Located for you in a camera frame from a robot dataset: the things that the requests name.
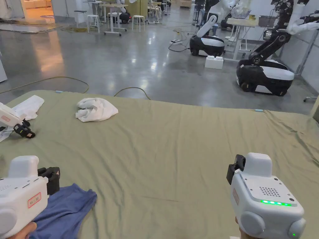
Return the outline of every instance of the yellow cable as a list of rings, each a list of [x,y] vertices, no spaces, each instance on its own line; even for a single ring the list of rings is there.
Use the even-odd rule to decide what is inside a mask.
[[[55,76],[55,77],[51,77],[51,78],[47,78],[47,79],[42,79],[42,80],[39,80],[39,81],[34,81],[34,82],[31,82],[31,83],[28,83],[28,84],[25,84],[25,85],[21,85],[21,86],[15,87],[15,88],[7,90],[7,91],[2,91],[2,92],[0,92],[0,94],[5,93],[5,92],[9,92],[9,91],[13,91],[13,90],[16,90],[18,88],[21,88],[21,87],[24,87],[24,86],[27,86],[27,85],[31,85],[31,84],[34,84],[34,83],[37,83],[37,82],[41,82],[41,81],[45,81],[45,80],[51,80],[51,79],[56,79],[56,78],[69,78],[69,79],[77,80],[77,81],[80,81],[80,82],[86,84],[87,85],[87,89],[83,92],[83,94],[86,93],[89,90],[89,88],[90,88],[88,83],[86,83],[84,81],[81,81],[79,79],[68,77],[68,76]]]
[[[132,88],[142,90],[142,91],[144,92],[144,94],[146,95],[146,97],[147,97],[149,100],[151,100],[151,99],[148,97],[148,95],[146,94],[146,92],[145,92],[142,88],[139,88],[139,87],[127,87],[127,88],[121,89],[121,90],[120,90],[119,92],[117,92],[114,96],[116,96],[118,93],[120,93],[120,92],[123,91],[123,90],[132,89]]]
[[[28,84],[25,84],[25,85],[21,85],[21,86],[12,88],[12,89],[7,90],[7,91],[2,91],[2,92],[0,92],[0,94],[5,93],[5,92],[9,92],[9,91],[13,91],[13,90],[19,89],[19,88],[21,88],[21,87],[24,87],[24,86],[27,86],[27,85],[31,85],[31,84],[37,83],[37,82],[41,82],[41,81],[45,81],[45,80],[51,80],[51,79],[56,79],[56,78],[68,78],[68,79],[73,79],[73,80],[80,81],[80,82],[86,84],[86,85],[87,85],[87,89],[83,92],[83,94],[86,93],[86,92],[89,90],[89,88],[90,88],[90,86],[89,86],[88,83],[86,83],[86,82],[84,82],[84,81],[81,81],[81,80],[79,80],[79,79],[76,79],[76,78],[73,78],[73,77],[68,77],[68,76],[55,76],[55,77],[50,77],[50,78],[47,78],[47,79],[42,79],[42,80],[39,80],[39,81],[34,81],[34,82],[31,82],[31,83],[28,83]],[[127,87],[127,88],[124,88],[124,89],[120,90],[119,92],[117,92],[114,96],[116,96],[118,93],[120,93],[120,92],[123,91],[123,90],[132,89],[132,88],[142,90],[142,91],[144,92],[144,94],[146,95],[146,97],[147,97],[149,100],[151,100],[151,99],[149,98],[149,96],[146,94],[146,92],[145,92],[142,88],[139,88],[139,87]]]

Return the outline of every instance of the white cloth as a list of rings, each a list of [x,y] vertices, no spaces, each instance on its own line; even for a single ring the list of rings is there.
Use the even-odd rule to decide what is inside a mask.
[[[82,110],[75,114],[75,118],[82,122],[107,120],[119,112],[114,105],[102,98],[85,98],[77,106]]]
[[[39,96],[33,95],[29,99],[26,99],[25,101],[16,105],[12,109],[17,113],[17,117],[21,116],[22,114],[25,114],[26,120],[32,120],[38,116],[36,113],[39,110],[39,108],[43,105],[43,103],[44,99],[42,99]],[[12,127],[7,127],[3,131],[1,131],[0,142],[8,138],[12,131]]]

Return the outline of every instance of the concrete floor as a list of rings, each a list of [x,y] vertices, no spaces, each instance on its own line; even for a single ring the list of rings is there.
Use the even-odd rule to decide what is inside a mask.
[[[143,88],[153,100],[179,104],[310,112],[313,103],[302,100],[316,92],[300,78],[284,97],[246,93],[236,84],[236,63],[225,62],[222,70],[206,69],[204,57],[194,57],[189,50],[169,51],[169,41],[180,37],[171,26],[195,31],[191,25],[193,9],[172,6],[169,11],[170,15],[163,16],[163,25],[147,25],[146,31],[139,33],[132,32],[128,24],[122,37],[60,29],[38,34],[2,31],[0,49],[8,80],[0,83],[0,91],[53,76],[69,76],[87,82],[88,93],[114,95],[133,86]],[[184,44],[190,37],[186,35]],[[183,46],[172,48],[182,50]],[[36,89],[83,92],[86,85],[53,79],[2,93],[0,102]],[[118,96],[146,98],[138,89],[122,91]]]

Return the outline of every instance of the wrinkled fabric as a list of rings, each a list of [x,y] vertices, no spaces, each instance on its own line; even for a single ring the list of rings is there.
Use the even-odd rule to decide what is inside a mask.
[[[0,175],[14,157],[37,155],[39,168],[60,167],[61,186],[95,191],[79,239],[239,237],[226,174],[248,152],[270,156],[272,174],[304,208],[302,239],[318,238],[319,127],[311,117],[54,91],[8,106],[34,94],[45,100],[32,123],[38,134],[0,143]],[[72,112],[84,97],[120,113],[83,124]]]
[[[75,114],[75,118],[82,122],[107,120],[119,112],[114,105],[101,98],[85,98],[77,106],[81,110]]]
[[[73,184],[60,188],[48,199],[48,205],[35,219],[34,239],[77,238],[81,223],[96,202],[96,193]]]

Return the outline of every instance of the white table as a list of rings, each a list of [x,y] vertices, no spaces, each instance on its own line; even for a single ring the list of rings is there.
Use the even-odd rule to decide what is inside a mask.
[[[93,5],[95,5],[95,14],[98,15],[98,5],[101,4],[102,1],[95,1],[95,2],[84,1],[84,3],[87,3],[89,5],[90,9],[92,9],[92,14],[94,14],[93,13]]]
[[[231,24],[231,25],[235,25],[238,26],[238,32],[236,35],[236,47],[234,51],[229,51],[226,50],[228,52],[233,52],[234,56],[232,59],[230,58],[224,58],[224,60],[228,60],[228,61],[234,61],[234,62],[238,62],[239,60],[237,60],[237,55],[239,52],[239,48],[241,46],[241,42],[242,42],[242,38],[240,38],[240,33],[243,31],[244,27],[256,27],[259,24],[259,18],[256,17],[256,20],[250,20],[250,19],[238,19],[238,18],[228,18],[227,20],[227,24]]]
[[[120,26],[120,14],[118,13],[117,15],[117,27],[113,27],[113,10],[117,8],[117,11],[120,10],[122,7],[127,7],[128,5],[125,5],[125,4],[114,4],[114,3],[111,3],[111,4],[101,4],[100,5],[101,7],[104,7],[104,20],[106,22],[106,8],[109,7],[110,8],[110,16],[111,16],[111,31],[110,32],[104,32],[104,35],[106,35],[106,33],[115,33],[115,34],[119,34],[119,36],[121,36],[122,34],[119,33],[119,32],[115,32],[114,31],[114,28],[115,29],[122,29],[122,30],[125,30],[127,31],[126,28],[123,28]]]

